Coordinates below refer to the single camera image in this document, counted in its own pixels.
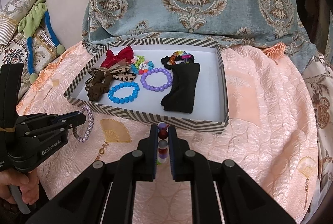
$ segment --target black cloth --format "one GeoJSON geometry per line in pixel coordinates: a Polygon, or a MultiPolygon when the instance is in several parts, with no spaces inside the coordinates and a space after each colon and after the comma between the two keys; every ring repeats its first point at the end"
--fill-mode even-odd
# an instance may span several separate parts
{"type": "Polygon", "coordinates": [[[192,113],[196,82],[200,65],[198,63],[178,63],[171,66],[174,74],[171,91],[161,101],[164,110],[192,113]]]}

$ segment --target striped box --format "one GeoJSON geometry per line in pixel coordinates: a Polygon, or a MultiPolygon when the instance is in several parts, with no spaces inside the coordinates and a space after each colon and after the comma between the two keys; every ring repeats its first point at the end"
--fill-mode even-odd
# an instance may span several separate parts
{"type": "Polygon", "coordinates": [[[218,56],[219,70],[222,76],[223,86],[223,99],[225,119],[221,122],[213,122],[207,120],[193,120],[188,118],[176,118],[165,115],[158,115],[152,113],[145,113],[140,111],[134,111],[124,108],[112,107],[104,104],[93,103],[90,101],[80,100],[72,98],[71,94],[74,92],[78,84],[83,80],[84,76],[88,73],[88,70],[94,66],[99,58],[111,47],[122,46],[135,46],[135,45],[185,45],[185,46],[197,46],[197,47],[215,47],[217,54],[221,54],[221,48],[216,41],[211,40],[198,40],[198,39],[183,39],[183,38],[146,38],[146,39],[134,39],[127,41],[119,41],[106,45],[86,64],[86,66],[76,76],[70,86],[64,93],[64,97],[72,105],[81,107],[82,105],[88,105],[93,111],[104,113],[112,116],[118,116],[121,118],[140,121],[143,123],[157,124],[161,121],[172,124],[178,128],[185,130],[195,130],[200,132],[209,132],[222,134],[229,121],[228,99],[226,93],[225,74],[222,62],[222,56],[218,56]]]}

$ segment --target pink quilted fabric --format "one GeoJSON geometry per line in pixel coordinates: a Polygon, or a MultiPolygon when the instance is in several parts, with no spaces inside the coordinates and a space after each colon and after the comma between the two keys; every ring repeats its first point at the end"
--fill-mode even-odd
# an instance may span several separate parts
{"type": "MultiPolygon", "coordinates": [[[[221,55],[230,109],[227,129],[223,135],[179,129],[178,135],[208,159],[235,160],[299,223],[310,204],[318,170],[315,115],[304,81],[287,56],[273,61],[251,46],[235,46],[221,55]]],[[[38,90],[29,91],[18,112],[78,110],[62,94],[90,57],[77,45],[38,90]]],[[[86,143],[80,144],[70,135],[68,144],[39,167],[49,198],[97,156],[106,163],[118,160],[136,149],[149,132],[145,124],[103,114],[94,113],[94,121],[86,143]],[[109,143],[100,154],[105,137],[99,121],[105,118],[122,123],[131,142],[109,143]]],[[[133,223],[192,223],[189,183],[172,181],[169,161],[158,166],[153,183],[138,183],[133,223]]]]}

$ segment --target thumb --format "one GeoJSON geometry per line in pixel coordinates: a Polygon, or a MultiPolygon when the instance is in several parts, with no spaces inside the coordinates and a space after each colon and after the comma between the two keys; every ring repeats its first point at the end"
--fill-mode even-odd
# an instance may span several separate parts
{"type": "Polygon", "coordinates": [[[0,172],[0,184],[23,186],[27,183],[29,183],[29,178],[13,168],[0,172]]]}

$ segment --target bead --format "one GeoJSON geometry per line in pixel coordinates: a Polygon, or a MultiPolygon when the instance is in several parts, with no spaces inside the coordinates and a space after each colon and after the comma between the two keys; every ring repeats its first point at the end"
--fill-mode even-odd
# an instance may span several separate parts
{"type": "Polygon", "coordinates": [[[168,125],[167,125],[165,122],[159,122],[159,123],[157,124],[157,128],[158,128],[159,130],[162,130],[162,129],[166,130],[166,129],[168,128],[168,125]]]}
{"type": "Polygon", "coordinates": [[[158,136],[160,139],[166,139],[169,136],[169,134],[166,130],[161,129],[158,133],[158,136]]]}
{"type": "Polygon", "coordinates": [[[164,148],[164,149],[159,148],[160,154],[166,154],[167,152],[168,152],[168,148],[164,148]]]}
{"type": "Polygon", "coordinates": [[[158,144],[159,149],[165,149],[168,147],[168,142],[166,140],[160,140],[158,144]]]}
{"type": "Polygon", "coordinates": [[[159,158],[161,159],[164,159],[164,158],[167,158],[168,157],[168,154],[159,154],[159,158]]]}
{"type": "Polygon", "coordinates": [[[160,158],[160,157],[158,157],[157,160],[158,160],[158,162],[161,163],[161,164],[164,164],[164,163],[167,161],[166,158],[160,158]]]}

